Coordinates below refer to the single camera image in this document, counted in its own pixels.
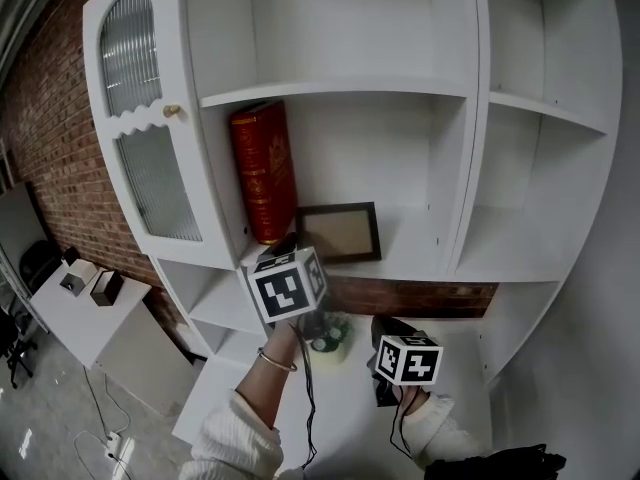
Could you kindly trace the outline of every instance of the gold bracelet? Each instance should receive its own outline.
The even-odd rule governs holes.
[[[267,363],[272,364],[273,366],[275,366],[277,368],[280,368],[281,370],[284,370],[285,372],[297,372],[298,371],[298,367],[296,366],[295,363],[292,363],[291,366],[287,366],[287,365],[284,365],[282,363],[279,363],[278,361],[274,361],[273,359],[271,359],[270,357],[265,355],[265,353],[263,352],[263,348],[262,347],[260,347],[258,349],[258,357],[261,357]]]

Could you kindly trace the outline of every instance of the door knob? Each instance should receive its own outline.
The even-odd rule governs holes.
[[[180,105],[165,105],[162,109],[162,113],[164,117],[175,116],[178,112],[180,112]]]

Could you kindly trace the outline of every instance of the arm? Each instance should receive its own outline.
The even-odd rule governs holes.
[[[405,388],[400,407],[400,414],[405,415],[404,437],[414,462],[425,469],[436,460],[454,461],[481,455],[482,449],[476,440],[460,430],[449,416],[454,401],[422,389],[416,395],[417,389],[420,388]]]
[[[297,338],[286,322],[279,322],[264,354],[284,365],[293,363]],[[230,394],[225,407],[205,420],[181,480],[246,480],[273,478],[282,464],[280,435],[273,424],[289,372],[261,357]]]

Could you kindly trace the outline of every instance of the small potted plant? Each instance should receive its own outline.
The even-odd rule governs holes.
[[[347,355],[344,341],[351,332],[351,324],[344,315],[324,314],[324,333],[311,342],[312,361],[318,365],[342,363]]]

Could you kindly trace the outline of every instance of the wooden picture frame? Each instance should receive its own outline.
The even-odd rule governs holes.
[[[351,230],[348,239],[335,234],[338,227],[340,231]],[[324,264],[382,259],[373,202],[300,207],[296,210],[296,231],[300,243],[314,246]]]

